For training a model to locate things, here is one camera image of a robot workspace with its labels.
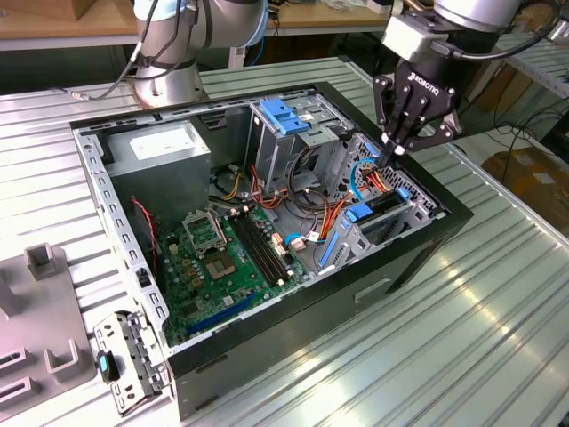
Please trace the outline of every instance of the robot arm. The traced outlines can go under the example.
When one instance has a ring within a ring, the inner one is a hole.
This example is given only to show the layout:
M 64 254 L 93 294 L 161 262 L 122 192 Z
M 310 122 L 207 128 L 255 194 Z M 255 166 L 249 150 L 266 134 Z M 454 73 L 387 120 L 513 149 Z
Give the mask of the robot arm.
M 409 11 L 389 20 L 382 42 L 402 60 L 394 74 L 373 80 L 377 120 L 384 126 L 383 162 L 460 135 L 456 108 L 481 62 L 506 58 L 536 44 L 561 13 L 556 0 L 526 2 L 551 5 L 556 18 L 528 42 L 507 52 L 490 53 L 521 3 L 436 0 L 433 11 Z M 435 133 L 420 137 L 423 126 L 433 121 Z
M 268 19 L 267 0 L 135 0 L 134 15 L 140 51 L 132 80 L 150 107 L 202 99 L 197 53 L 256 44 Z

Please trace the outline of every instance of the cable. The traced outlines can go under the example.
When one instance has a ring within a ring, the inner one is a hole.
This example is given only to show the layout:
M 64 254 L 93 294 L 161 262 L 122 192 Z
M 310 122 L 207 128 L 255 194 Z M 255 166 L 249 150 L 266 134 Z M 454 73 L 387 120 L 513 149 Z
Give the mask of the cable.
M 71 95 L 73 98 L 81 100 L 81 101 L 98 101 L 98 100 L 102 100 L 103 98 L 107 98 L 108 95 L 111 92 L 113 92 L 121 84 L 121 82 L 126 78 L 126 75 L 134 67 L 134 63 L 139 56 L 140 49 L 142 48 L 142 45 L 146 41 L 146 37 L 148 35 L 148 29 L 150 28 L 150 22 L 152 21 L 152 16 L 154 15 L 154 10 L 156 9 L 157 5 L 158 5 L 158 0 L 154 0 L 152 2 L 152 5 L 150 6 L 150 10 L 148 11 L 148 17 L 146 18 L 146 25 L 145 25 L 144 29 L 142 30 L 142 34 L 140 35 L 139 42 L 136 44 L 136 47 L 134 48 L 134 52 L 132 52 L 131 58 L 127 62 L 126 66 L 123 69 L 123 72 L 121 72 L 118 79 L 115 81 L 115 83 L 113 83 L 107 89 L 107 91 L 105 91 L 103 94 L 101 94 L 99 96 L 91 96 L 91 95 L 88 95 L 87 93 L 72 91 L 70 89 L 66 89 L 63 87 L 55 87 L 53 89 L 56 91 L 61 91 L 61 92 L 67 93 L 67 94 Z
M 308 203 L 303 203 L 301 202 L 297 197 L 296 197 L 296 190 L 294 189 L 294 172 L 296 171 L 296 166 L 297 164 L 300 162 L 300 160 L 304 157 L 304 156 L 308 156 L 310 157 L 310 155 L 315 151 L 315 149 L 311 149 L 308 146 L 304 147 L 298 154 L 297 157 L 294 158 L 294 160 L 291 163 L 291 167 L 288 171 L 288 176 L 286 177 L 286 181 L 287 181 L 287 189 L 288 189 L 288 195 L 291 198 L 292 202 L 302 211 L 304 212 L 304 210 L 309 211 L 309 213 L 314 213 L 316 211 L 322 211 L 325 209 L 325 205 L 311 205 Z
M 356 169 L 357 169 L 358 165 L 360 165 L 362 163 L 370 163 L 370 162 L 375 164 L 375 158 L 367 157 L 367 158 L 362 158 L 361 160 L 358 160 L 356 162 L 356 164 L 352 167 L 352 172 L 349 174 L 349 186 L 352 188 L 352 192 L 354 193 L 354 195 L 360 201 L 364 200 L 364 197 L 361 195 L 361 193 L 359 192 L 359 190 L 356 187 Z
M 275 23 L 275 32 L 273 33 L 273 37 L 278 36 L 278 28 L 281 26 L 281 21 L 278 18 L 278 15 L 275 18 L 271 18 L 271 19 Z
M 181 0 L 176 0 L 176 22 L 174 24 L 175 29 L 172 34 L 172 37 L 170 37 L 170 40 L 168 40 L 166 44 L 162 46 L 162 49 L 160 49 L 156 55 L 148 58 L 149 65 L 152 65 L 154 62 L 156 62 L 156 60 L 160 58 L 160 56 L 162 56 L 164 52 L 166 52 L 166 49 L 172 46 L 172 44 L 176 41 L 176 37 L 178 36 L 178 28 L 180 26 L 180 15 L 181 15 L 180 9 L 181 9 Z
M 155 80 L 159 77 L 164 77 L 169 75 L 170 73 L 172 73 L 177 67 L 179 67 L 179 65 L 182 63 L 182 61 L 184 60 L 184 58 L 186 58 L 186 55 L 188 54 L 189 51 L 189 41 L 192 37 L 192 30 L 194 29 L 194 26 L 191 26 L 189 28 L 188 31 L 188 42 L 186 44 L 186 50 L 184 51 L 184 53 L 180 56 L 180 58 L 176 61 L 176 63 L 172 64 L 171 67 L 169 67 L 166 71 L 156 74 L 154 76 L 148 76 L 148 77 L 135 77 L 135 76 L 130 76 L 127 77 L 129 80 L 138 80 L 138 81 L 145 81 L 145 80 Z
M 518 138 L 519 134 L 522 132 L 522 129 L 525 128 L 525 127 L 529 124 L 530 121 L 532 121 L 533 119 L 537 118 L 542 112 L 547 111 L 548 109 L 552 109 L 552 108 L 553 108 L 554 106 L 556 106 L 559 102 L 567 101 L 567 100 L 569 100 L 569 97 L 563 98 L 562 100 L 557 101 L 557 102 L 554 102 L 553 104 L 550 104 L 549 106 L 544 107 L 543 109 L 537 110 L 535 113 L 533 113 L 533 114 L 524 122 L 524 124 L 522 125 L 522 127 L 517 131 L 516 135 L 514 136 L 514 139 L 512 140 L 512 143 L 511 143 L 510 146 L 509 146 L 508 155 L 506 156 L 506 165 L 504 166 L 504 171 L 502 172 L 501 179 L 500 179 L 500 182 L 501 182 L 502 184 L 503 184 L 504 181 L 506 180 L 506 175 L 508 174 L 508 168 L 509 168 L 509 161 L 510 161 L 510 159 L 511 159 L 512 151 L 513 151 L 513 149 L 514 149 L 514 144 L 516 144 L 517 138 Z
M 233 209 L 234 207 L 242 207 L 242 206 L 248 205 L 247 203 L 240 203 L 240 202 L 235 202 L 235 201 L 230 201 L 230 200 L 223 200 L 222 198 L 217 197 L 217 196 L 209 196 L 209 201 L 213 205 L 221 206 L 224 209 Z
M 469 102 L 469 105 L 467 105 L 460 113 L 458 113 L 459 118 L 464 116 L 466 114 L 466 112 L 476 103 L 476 101 L 478 101 L 480 99 L 480 97 L 482 95 L 484 95 L 486 93 L 486 90 L 490 87 L 490 84 L 496 79 L 496 77 L 500 74 L 501 69 L 499 69 L 498 71 L 496 71 L 496 73 L 494 73 L 492 75 L 492 77 L 490 77 L 490 80 L 488 80 L 488 83 L 486 83 L 486 85 L 484 86 L 484 88 L 477 93 L 477 95 L 472 98 L 472 101 Z
M 492 141 L 496 142 L 497 144 L 501 145 L 503 148 L 505 149 L 509 149 L 509 145 L 504 144 L 503 142 L 501 142 L 500 140 L 497 140 L 496 138 L 494 138 L 489 132 L 485 132 L 485 134 L 488 136 L 488 138 L 490 138 Z M 531 141 L 528 141 L 530 144 L 532 144 L 532 146 L 535 149 L 538 149 L 539 151 L 541 151 L 543 154 L 547 155 L 547 156 L 555 156 L 555 154 L 553 153 L 548 153 L 547 151 L 540 149 L 537 145 L 535 145 L 534 143 L 532 143 Z
M 261 190 L 259 187 L 259 177 L 257 176 L 257 169 L 255 168 L 255 165 L 251 165 L 251 175 L 252 175 L 252 183 L 251 183 L 252 199 L 253 201 L 257 202 L 265 209 L 276 209 L 288 198 L 288 194 L 284 194 L 280 199 L 278 200 L 276 199 L 280 193 L 288 192 L 288 189 L 281 189 L 279 191 L 275 191 L 275 196 L 273 196 L 272 199 L 263 200 L 261 195 Z
M 292 216 L 295 216 L 295 217 L 297 217 L 297 218 L 300 218 L 301 220 L 304 220 L 304 219 L 306 218 L 306 216 L 301 216 L 301 215 L 298 215 L 297 213 L 294 213 L 294 212 L 291 210 L 291 208 L 286 204 L 286 202 L 293 203 L 293 201 L 292 201 L 290 198 L 287 198 L 287 199 L 284 201 L 284 209 L 286 209 Z
M 257 57 L 256 57 L 254 60 L 252 60 L 251 64 L 249 64 L 249 67 L 252 67 L 253 65 L 255 65 L 255 64 L 257 63 L 257 61 L 259 60 L 261 54 L 263 53 L 263 47 L 264 47 L 264 46 L 265 46 L 265 37 L 263 37 L 263 38 L 260 40 L 260 49 L 259 49 L 259 52 L 257 53 Z
M 429 10 L 428 7 L 425 7 L 425 5 L 421 4 L 418 0 L 403 0 L 403 3 L 409 6 L 409 9 L 412 9 L 416 12 L 423 12 Z
M 227 196 L 222 197 L 223 200 L 231 200 L 232 198 L 234 198 L 237 195 L 237 192 L 239 191 L 239 182 L 240 181 L 241 181 L 241 174 L 236 173 L 235 185 L 233 186 L 233 189 L 231 190 L 231 192 L 229 194 L 227 194 Z
M 527 91 L 529 90 L 529 88 L 531 87 L 532 82 L 514 99 L 514 101 L 512 103 L 509 104 L 509 107 L 506 109 L 506 111 L 504 111 L 500 118 L 497 118 L 497 112 L 498 112 L 498 104 L 500 104 L 501 98 L 504 96 L 504 93 L 506 92 L 504 90 L 504 92 L 502 93 L 502 95 L 500 96 L 500 98 L 498 99 L 498 103 L 496 103 L 496 107 L 494 109 L 494 127 L 498 127 L 497 123 L 499 121 L 501 121 L 508 113 L 511 109 L 514 108 L 514 106 L 517 104 L 517 102 L 519 100 L 522 99 L 522 97 L 527 93 Z
M 538 44 L 557 25 L 557 22 L 561 18 L 562 5 L 557 0 L 530 0 L 529 2 L 524 3 L 518 11 L 521 12 L 524 8 L 532 4 L 548 4 L 553 9 L 554 15 L 550 20 L 549 25 L 546 28 L 539 30 L 537 33 L 535 33 L 535 36 L 529 40 L 526 40 L 522 44 L 519 44 L 518 46 L 513 47 L 507 51 L 497 53 L 469 53 L 463 52 L 461 50 L 453 50 L 452 56 L 456 60 L 470 60 L 473 62 L 480 62 L 485 60 L 502 60 L 504 58 L 509 58 L 510 56 L 516 55 L 517 53 L 520 53 L 535 44 Z
M 148 211 L 146 210 L 146 208 L 142 205 L 141 202 L 139 202 L 136 199 L 133 199 L 132 202 L 139 207 L 139 209 L 142 211 L 142 213 L 144 214 L 146 221 L 148 223 L 148 226 L 150 227 L 150 240 L 152 241 L 152 262 L 153 262 L 153 272 L 156 274 L 156 258 L 157 258 L 157 252 L 156 252 L 156 236 L 154 234 L 154 226 L 152 225 L 152 221 L 150 220 L 150 213 L 148 213 Z

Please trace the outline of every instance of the wire bundle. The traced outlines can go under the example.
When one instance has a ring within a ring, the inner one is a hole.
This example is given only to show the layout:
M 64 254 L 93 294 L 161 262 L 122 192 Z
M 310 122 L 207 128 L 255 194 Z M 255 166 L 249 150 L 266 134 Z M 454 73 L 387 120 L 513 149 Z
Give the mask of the wire bundle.
M 326 208 L 324 219 L 322 221 L 322 229 L 320 230 L 320 236 L 319 236 L 320 240 L 326 240 L 328 231 L 330 231 L 330 229 L 334 225 L 334 222 L 336 221 L 336 218 L 338 218 L 341 208 L 346 204 L 348 199 L 352 197 L 352 195 L 353 192 L 348 191 L 348 193 L 346 193 L 346 195 L 340 200 L 340 202 L 336 204 L 334 208 L 332 207 Z
M 132 202 L 142 211 L 144 217 L 146 218 L 146 222 L 148 223 L 148 227 L 150 228 L 150 240 L 152 244 L 152 268 L 153 271 L 156 273 L 156 260 L 158 257 L 158 253 L 156 251 L 156 235 L 154 233 L 154 226 L 152 225 L 152 220 L 150 219 L 150 213 L 148 213 L 146 207 L 142 205 L 141 202 L 136 200 L 135 198 Z
M 386 193 L 388 191 L 388 187 L 385 185 L 385 182 L 381 179 L 380 173 L 378 171 L 371 171 L 369 174 L 365 176 L 365 178 L 380 192 Z
M 275 196 L 269 201 L 263 200 L 261 195 L 261 190 L 259 186 L 259 176 L 257 175 L 257 169 L 254 165 L 251 165 L 251 175 L 252 175 L 252 184 L 251 184 L 251 196 L 252 199 L 257 202 L 259 205 L 264 207 L 265 209 L 275 209 L 279 207 L 281 203 L 283 203 L 287 198 L 288 194 L 287 189 L 281 189 L 275 192 Z
M 232 198 L 234 198 L 237 195 L 237 192 L 239 191 L 239 182 L 241 181 L 241 177 L 243 176 L 242 173 L 237 172 L 236 173 L 236 178 L 235 178 L 235 184 L 233 185 L 233 189 L 231 190 L 231 192 L 229 194 L 227 194 L 227 196 L 222 197 L 222 200 L 231 200 Z

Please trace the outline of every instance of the pci slot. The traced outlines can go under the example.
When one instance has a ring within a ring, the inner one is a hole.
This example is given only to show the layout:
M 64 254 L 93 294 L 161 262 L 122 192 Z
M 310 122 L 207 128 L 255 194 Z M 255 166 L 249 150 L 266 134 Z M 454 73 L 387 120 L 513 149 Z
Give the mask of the pci slot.
M 247 216 L 239 216 L 229 219 L 231 228 L 237 234 L 241 245 L 251 256 L 261 274 L 270 286 L 279 285 L 279 280 L 288 280 L 288 274 L 276 257 L 275 253 L 268 246 L 265 238 L 261 235 L 257 226 Z
M 247 298 L 238 302 L 237 304 L 232 305 L 231 307 L 227 307 L 225 310 L 220 311 L 209 318 L 205 318 L 204 320 L 200 320 L 199 322 L 195 323 L 194 325 L 188 326 L 186 330 L 188 335 L 195 334 L 203 329 L 207 329 L 210 326 L 217 325 L 218 323 L 222 322 L 223 320 L 230 318 L 231 316 L 237 314 L 239 311 L 243 311 L 246 309 L 249 304 L 251 303 L 252 299 L 255 297 L 255 294 L 249 295 Z

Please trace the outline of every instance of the gray block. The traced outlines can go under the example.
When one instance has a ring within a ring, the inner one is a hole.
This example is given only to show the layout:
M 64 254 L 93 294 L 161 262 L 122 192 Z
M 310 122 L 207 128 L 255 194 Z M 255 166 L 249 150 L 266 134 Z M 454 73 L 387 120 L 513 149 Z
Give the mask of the gray block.
M 33 361 L 34 357 L 24 347 L 0 354 L 0 376 L 22 369 Z
M 21 311 L 20 299 L 14 295 L 7 280 L 4 279 L 4 274 L 0 270 L 0 311 L 6 317 L 6 320 L 12 316 L 17 315 Z
M 24 251 L 29 272 L 35 280 L 43 280 L 57 274 L 57 260 L 53 257 L 52 247 L 43 243 Z
M 0 388 L 0 409 L 12 407 L 22 401 L 29 400 L 39 391 L 40 386 L 29 376 Z
M 44 349 L 47 373 L 53 375 L 58 383 L 63 383 L 80 375 L 84 369 L 85 356 L 72 339 L 69 340 L 69 348 L 69 353 L 58 357 L 54 356 L 51 350 Z
M 0 261 L 0 270 L 0 308 L 12 298 L 20 308 L 9 319 L 0 315 L 1 423 L 91 380 L 97 371 L 63 249 L 30 247 Z

